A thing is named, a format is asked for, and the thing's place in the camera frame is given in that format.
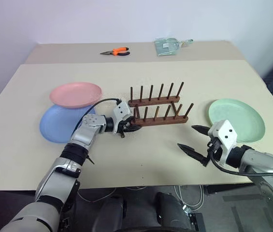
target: gray floor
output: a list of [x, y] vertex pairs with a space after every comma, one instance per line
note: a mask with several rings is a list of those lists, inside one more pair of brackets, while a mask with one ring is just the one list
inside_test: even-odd
[[[89, 200], [95, 200], [112, 190], [86, 189], [81, 190], [81, 194]], [[175, 195], [173, 186], [147, 187], [138, 191], [116, 189], [114, 194], [122, 195], [128, 202], [123, 228], [158, 226], [153, 205], [158, 191]], [[200, 197], [199, 187], [182, 186], [182, 195], [184, 201], [196, 203]], [[0, 228], [32, 201], [32, 195], [0, 191]], [[103, 201], [88, 203], [78, 197], [74, 231], [90, 231], [102, 204]], [[207, 232], [273, 232], [270, 211], [254, 186], [206, 195], [204, 205], [198, 212], [203, 214]]]

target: blue plate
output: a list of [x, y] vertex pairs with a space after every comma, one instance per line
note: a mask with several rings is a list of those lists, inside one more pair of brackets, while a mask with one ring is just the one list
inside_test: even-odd
[[91, 105], [84, 108], [68, 109], [58, 105], [50, 107], [40, 121], [40, 132], [42, 136], [54, 143], [67, 143], [72, 132], [84, 113]]

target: cable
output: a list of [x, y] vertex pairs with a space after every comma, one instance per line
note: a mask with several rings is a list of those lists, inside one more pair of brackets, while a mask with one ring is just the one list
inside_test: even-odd
[[94, 201], [90, 201], [90, 200], [84, 198], [82, 195], [80, 195], [79, 191], [77, 192], [77, 194], [78, 194], [78, 196], [79, 196], [81, 199], [83, 199], [84, 201], [90, 202], [90, 203], [95, 203], [95, 202], [98, 202], [98, 201], [100, 201], [100, 200], [103, 200], [103, 199], [109, 197], [110, 195], [112, 195], [112, 194], [116, 191], [116, 189], [117, 189], [117, 188], [115, 188], [111, 193], [107, 194], [106, 196], [101, 197], [101, 198], [99, 198], [99, 199], [96, 199], [96, 200], [94, 200]]
[[176, 193], [176, 195], [177, 195], [177, 197], [181, 200], [181, 202], [183, 203], [183, 204], [185, 204], [185, 205], [187, 205], [187, 206], [189, 206], [189, 207], [195, 207], [195, 206], [198, 206], [199, 204], [200, 204], [200, 206], [199, 207], [197, 207], [196, 209], [192, 209], [192, 211], [196, 211], [196, 210], [199, 210], [202, 206], [203, 206], [203, 204], [204, 204], [204, 187], [203, 186], [201, 186], [201, 185], [199, 185], [199, 187], [200, 187], [200, 200], [199, 200], [199, 202], [197, 202], [196, 204], [188, 204], [188, 203], [186, 203], [186, 202], [184, 202], [184, 200], [183, 200], [183, 197], [182, 197], [182, 195], [181, 195], [181, 189], [180, 189], [180, 185], [178, 186], [178, 188], [179, 188], [179, 195], [178, 195], [178, 193], [177, 193], [177, 190], [176, 190], [176, 186], [174, 186], [174, 190], [175, 190], [175, 193]]
[[142, 189], [145, 189], [145, 188], [147, 188], [147, 186], [145, 186], [145, 187], [136, 187], [137, 189], [135, 189], [135, 188], [129, 188], [129, 187], [125, 187], [126, 189], [130, 189], [130, 190], [133, 190], [133, 191], [138, 191], [138, 190], [142, 190]]
[[214, 159], [214, 151], [209, 148], [208, 155], [210, 157], [210, 160], [213, 162], [214, 166], [219, 169], [220, 171], [223, 171], [228, 174], [232, 175], [241, 175], [241, 176], [273, 176], [273, 173], [257, 173], [257, 174], [250, 174], [250, 173], [240, 173], [240, 172], [234, 172], [227, 170], [223, 167], [221, 167]]
[[98, 101], [97, 103], [95, 103], [93, 106], [91, 106], [86, 113], [84, 113], [84, 115], [79, 119], [78, 123], [76, 124], [74, 130], [73, 130], [73, 133], [77, 130], [79, 124], [81, 123], [83, 117], [88, 114], [96, 105], [100, 104], [101, 102], [105, 102], [105, 101], [116, 101], [117, 104], [120, 104], [121, 103], [121, 100], [119, 98], [106, 98], [106, 99], [103, 99], [101, 101]]

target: pliers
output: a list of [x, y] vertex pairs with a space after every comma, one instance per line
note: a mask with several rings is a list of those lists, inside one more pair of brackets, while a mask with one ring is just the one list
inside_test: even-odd
[[127, 56], [130, 54], [130, 52], [124, 52], [128, 51], [128, 47], [120, 47], [117, 49], [113, 49], [112, 51], [102, 52], [100, 54], [102, 55], [114, 55], [114, 56]]

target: tabletop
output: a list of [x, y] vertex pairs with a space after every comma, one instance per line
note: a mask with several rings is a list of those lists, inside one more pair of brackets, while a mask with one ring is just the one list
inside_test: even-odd
[[[221, 98], [246, 102], [258, 111], [265, 122], [266, 132], [261, 140], [247, 145], [273, 154], [273, 96], [238, 51], [221, 52], [217, 59], [211, 59], [214, 55], [210, 54], [195, 60], [173, 56], [173, 60], [167, 57], [145, 62], [139, 58], [130, 58], [127, 62], [122, 57], [117, 59], [113, 56], [102, 58], [109, 59], [109, 62], [97, 62], [98, 58], [88, 62], [88, 58], [73, 57], [71, 52], [72, 61], [67, 62], [64, 55], [60, 57], [58, 54], [55, 58], [50, 55], [37, 58], [39, 53], [43, 54], [41, 46], [46, 44], [39, 45], [40, 51], [32, 52], [0, 94], [0, 190], [36, 189], [55, 158], [61, 154], [64, 144], [45, 140], [40, 134], [39, 123], [44, 112], [53, 105], [49, 100], [51, 90], [76, 81], [97, 84], [102, 88], [102, 98], [123, 100], [129, 100], [130, 87], [134, 88], [136, 98], [141, 85], [144, 86], [144, 96], [149, 95], [150, 85], [154, 85], [153, 96], [156, 96], [161, 83], [164, 83], [162, 95], [166, 96], [166, 88], [172, 82], [175, 94], [184, 81], [179, 102], [183, 104], [182, 111], [194, 103], [186, 124], [144, 127], [127, 133], [123, 139], [111, 133], [99, 134], [90, 151], [95, 165], [84, 163], [79, 177], [81, 188], [249, 182], [246, 177], [222, 173], [211, 164], [204, 168], [177, 146], [177, 143], [186, 144], [197, 152], [206, 153], [209, 137], [199, 134], [191, 125], [210, 126], [208, 107]], [[48, 49], [54, 49], [53, 46], [60, 47], [52, 44]], [[132, 57], [133, 45], [129, 46]], [[112, 48], [113, 44], [100, 47]], [[193, 51], [195, 47], [187, 48], [185, 53], [189, 49]], [[161, 105], [161, 114], [165, 106]], [[102, 103], [96, 111], [110, 115], [113, 108], [112, 103]], [[148, 117], [153, 116], [154, 109], [149, 108]]]

